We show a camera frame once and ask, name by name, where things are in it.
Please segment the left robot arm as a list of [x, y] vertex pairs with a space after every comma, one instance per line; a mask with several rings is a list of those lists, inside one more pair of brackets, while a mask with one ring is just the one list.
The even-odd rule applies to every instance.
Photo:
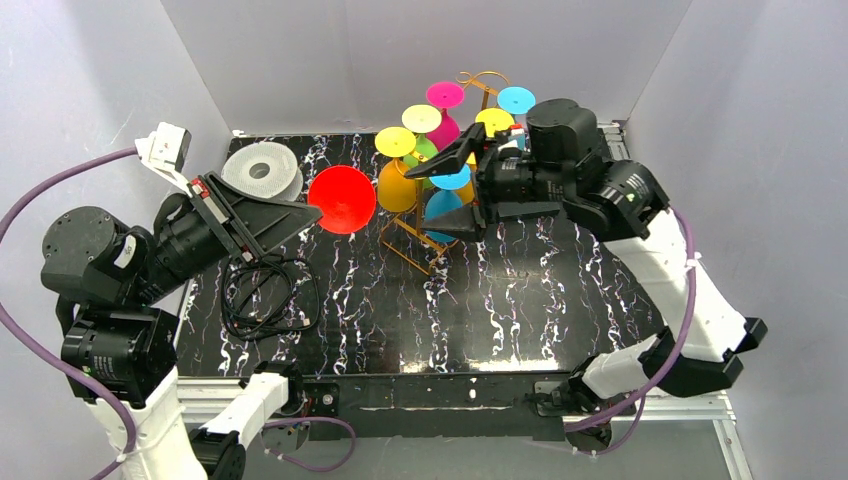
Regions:
[[158, 302], [224, 260], [257, 265], [321, 218], [317, 207], [244, 193], [209, 173], [161, 204], [151, 229], [84, 206], [58, 218], [42, 245], [43, 285], [59, 296], [60, 357], [111, 441], [135, 445], [127, 479], [238, 479], [264, 424], [302, 392], [295, 369], [262, 362], [213, 420], [188, 429], [178, 398], [179, 319]]

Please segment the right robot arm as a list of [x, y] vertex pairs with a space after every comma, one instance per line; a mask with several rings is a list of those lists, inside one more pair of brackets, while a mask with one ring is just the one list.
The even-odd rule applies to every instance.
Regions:
[[636, 161], [604, 155], [595, 114], [571, 99], [538, 103], [526, 121], [527, 149], [511, 143], [507, 128], [487, 133], [476, 122], [408, 172], [411, 179], [436, 178], [457, 173], [469, 157], [476, 160], [475, 201], [425, 227], [479, 241], [500, 219], [502, 204], [556, 202], [629, 269], [664, 323], [638, 344], [587, 359], [535, 400], [593, 412], [624, 393], [658, 388], [688, 398], [730, 388], [742, 373], [741, 355], [760, 346], [767, 325], [724, 298], [655, 176]]

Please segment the red wine glass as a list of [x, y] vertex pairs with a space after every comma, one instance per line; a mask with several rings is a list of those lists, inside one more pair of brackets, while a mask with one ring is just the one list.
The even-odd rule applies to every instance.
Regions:
[[360, 170], [335, 165], [322, 170], [311, 183], [307, 203], [318, 207], [318, 224], [333, 234], [352, 234], [364, 228], [376, 210], [376, 191]]

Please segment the blue wine glass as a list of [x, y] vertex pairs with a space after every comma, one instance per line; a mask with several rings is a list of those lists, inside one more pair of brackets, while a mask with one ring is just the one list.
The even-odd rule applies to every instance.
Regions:
[[424, 220], [463, 206], [454, 190], [468, 182], [468, 173], [465, 166], [458, 173], [434, 176], [430, 177], [429, 180], [437, 191], [427, 201]]

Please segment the teal wine glass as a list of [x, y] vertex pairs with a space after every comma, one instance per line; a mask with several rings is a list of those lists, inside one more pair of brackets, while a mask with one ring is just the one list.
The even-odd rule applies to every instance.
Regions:
[[536, 104], [536, 97], [525, 87], [509, 86], [499, 92], [497, 102], [499, 108], [513, 116], [515, 124], [525, 126], [526, 114]]

